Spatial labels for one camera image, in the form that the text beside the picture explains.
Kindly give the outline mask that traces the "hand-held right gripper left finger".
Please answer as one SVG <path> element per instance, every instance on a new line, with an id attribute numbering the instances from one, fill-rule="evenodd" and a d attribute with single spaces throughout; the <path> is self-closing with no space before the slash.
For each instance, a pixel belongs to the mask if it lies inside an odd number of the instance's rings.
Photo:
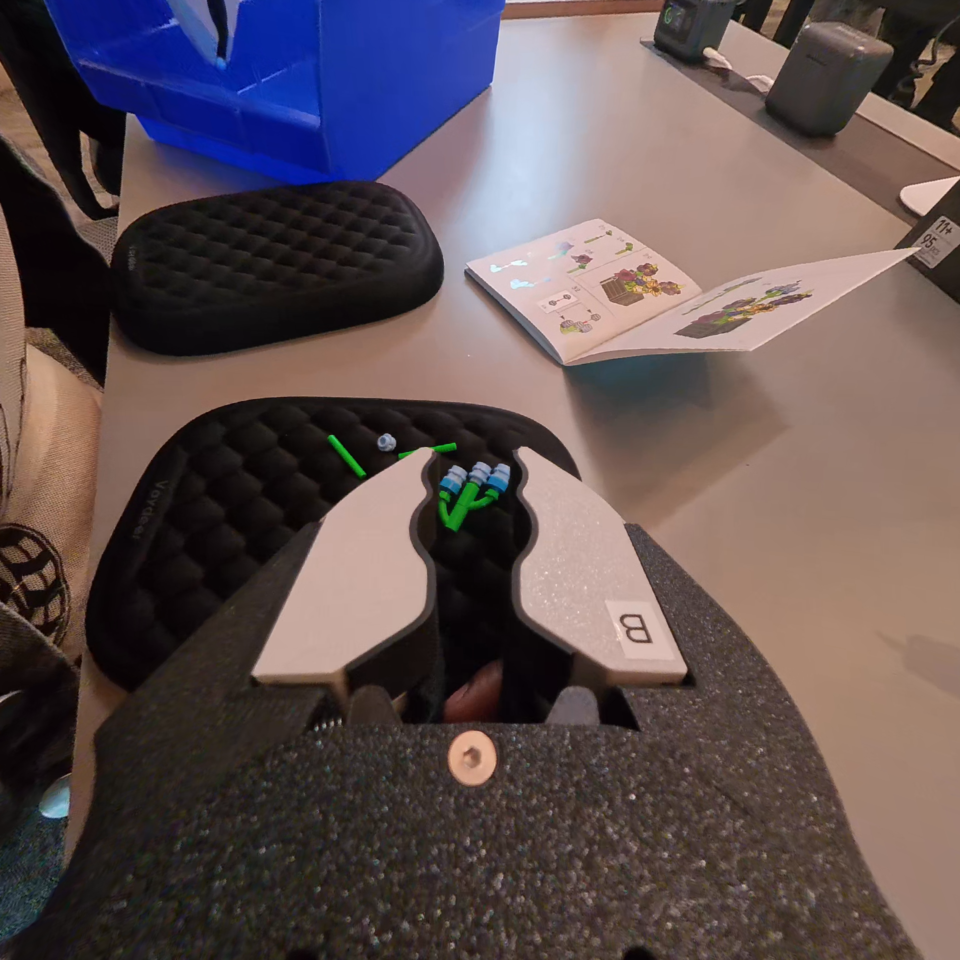
<path id="1" fill-rule="evenodd" d="M 428 447 L 375 474 L 323 518 L 251 678 L 352 694 L 414 690 L 440 641 L 428 553 L 435 495 Z"/>

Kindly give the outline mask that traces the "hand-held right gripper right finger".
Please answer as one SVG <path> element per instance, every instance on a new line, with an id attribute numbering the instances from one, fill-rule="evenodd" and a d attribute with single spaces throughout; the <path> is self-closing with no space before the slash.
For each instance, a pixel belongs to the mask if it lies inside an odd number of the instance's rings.
<path id="1" fill-rule="evenodd" d="M 559 685 L 677 686 L 689 667 L 621 515 L 531 447 L 514 458 L 531 533 L 511 574 L 518 619 L 558 653 Z"/>

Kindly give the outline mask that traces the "blue plastic parts bin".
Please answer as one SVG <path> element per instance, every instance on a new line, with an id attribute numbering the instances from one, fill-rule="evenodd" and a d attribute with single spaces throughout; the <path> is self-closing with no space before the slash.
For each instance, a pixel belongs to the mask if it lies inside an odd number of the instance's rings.
<path id="1" fill-rule="evenodd" d="M 94 98 L 287 184 L 374 181 L 493 81 L 503 1 L 241 1 L 225 70 L 168 1 L 47 2 Z"/>

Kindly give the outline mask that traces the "blue flower lego stem assembly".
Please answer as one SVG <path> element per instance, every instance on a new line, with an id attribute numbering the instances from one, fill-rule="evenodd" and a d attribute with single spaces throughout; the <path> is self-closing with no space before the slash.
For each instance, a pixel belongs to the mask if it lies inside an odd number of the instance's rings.
<path id="1" fill-rule="evenodd" d="M 476 462 L 470 472 L 458 465 L 438 483 L 438 519 L 452 532 L 462 527 L 467 516 L 495 504 L 510 485 L 511 467 L 501 462 L 490 466 Z"/>

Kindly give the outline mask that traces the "lego instruction booklet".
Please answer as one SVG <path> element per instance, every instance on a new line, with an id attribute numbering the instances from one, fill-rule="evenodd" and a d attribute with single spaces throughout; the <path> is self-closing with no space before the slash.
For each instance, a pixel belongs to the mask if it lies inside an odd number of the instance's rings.
<path id="1" fill-rule="evenodd" d="M 601 219 L 465 264 L 560 366 L 657 354 L 748 353 L 902 262 L 911 247 L 752 270 L 702 290 Z"/>

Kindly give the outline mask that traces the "black flower lego box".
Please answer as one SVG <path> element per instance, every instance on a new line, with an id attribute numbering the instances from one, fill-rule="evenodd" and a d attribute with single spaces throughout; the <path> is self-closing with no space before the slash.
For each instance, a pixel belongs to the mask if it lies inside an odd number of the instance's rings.
<path id="1" fill-rule="evenodd" d="M 897 246 L 914 248 L 908 263 L 959 302 L 959 182 L 926 215 L 917 217 Z"/>

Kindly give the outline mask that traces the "person's right hand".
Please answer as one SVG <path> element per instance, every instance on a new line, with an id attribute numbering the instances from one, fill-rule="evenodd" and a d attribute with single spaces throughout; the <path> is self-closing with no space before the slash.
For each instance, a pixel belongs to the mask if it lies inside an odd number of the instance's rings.
<path id="1" fill-rule="evenodd" d="M 445 700 L 441 721 L 445 724 L 495 722 L 503 683 L 503 662 L 485 664 Z"/>

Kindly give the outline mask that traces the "black quilted wrist rest pad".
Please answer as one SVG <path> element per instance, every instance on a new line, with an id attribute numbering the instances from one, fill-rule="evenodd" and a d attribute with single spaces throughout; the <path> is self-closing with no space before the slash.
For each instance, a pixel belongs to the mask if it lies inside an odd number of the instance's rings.
<path id="1" fill-rule="evenodd" d="M 153 354 L 227 354 L 388 320 L 440 291 L 423 212 L 376 181 L 282 185 L 169 204 L 114 246 L 111 314 Z"/>
<path id="2" fill-rule="evenodd" d="M 439 528 L 437 570 L 445 691 L 522 636 L 511 604 L 514 563 L 531 522 L 516 487 L 514 452 L 534 450 L 580 477 L 561 440 L 516 412 L 463 402 L 352 397 L 267 397 L 228 404 L 180 428 L 148 464 L 105 546 L 86 613 L 87 646 L 102 674 L 132 692 L 302 528 L 321 521 L 399 452 L 454 444 L 441 473 L 475 462 L 510 466 L 510 488 L 470 514 L 458 532 Z"/>

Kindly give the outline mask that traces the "white floral print shirt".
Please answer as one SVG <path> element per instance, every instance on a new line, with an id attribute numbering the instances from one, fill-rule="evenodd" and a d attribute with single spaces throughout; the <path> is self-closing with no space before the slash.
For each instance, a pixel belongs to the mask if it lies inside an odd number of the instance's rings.
<path id="1" fill-rule="evenodd" d="M 73 664 L 84 644 L 100 393 L 27 341 L 1 219 L 2 670 Z"/>

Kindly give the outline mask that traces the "grey battery charging case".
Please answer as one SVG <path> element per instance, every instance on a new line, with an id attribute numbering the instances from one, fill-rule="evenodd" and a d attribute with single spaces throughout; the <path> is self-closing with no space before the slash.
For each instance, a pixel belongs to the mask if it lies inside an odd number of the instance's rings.
<path id="1" fill-rule="evenodd" d="M 687 61 L 717 48 L 738 1 L 665 1 L 654 27 L 654 45 Z"/>

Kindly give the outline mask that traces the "white monitor stand base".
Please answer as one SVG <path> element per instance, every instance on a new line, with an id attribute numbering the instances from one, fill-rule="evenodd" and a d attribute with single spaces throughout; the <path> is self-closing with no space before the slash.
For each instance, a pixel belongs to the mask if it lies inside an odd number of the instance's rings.
<path id="1" fill-rule="evenodd" d="M 927 215 L 958 182 L 957 175 L 908 184 L 899 191 L 898 200 L 912 215 L 921 218 Z"/>

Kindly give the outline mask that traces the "grey closed charger case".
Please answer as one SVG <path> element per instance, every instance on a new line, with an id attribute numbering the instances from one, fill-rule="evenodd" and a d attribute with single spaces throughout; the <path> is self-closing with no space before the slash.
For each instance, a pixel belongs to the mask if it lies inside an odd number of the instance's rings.
<path id="1" fill-rule="evenodd" d="M 888 43 L 838 21 L 804 26 L 766 95 L 768 114 L 810 138 L 843 130 L 889 64 Z"/>

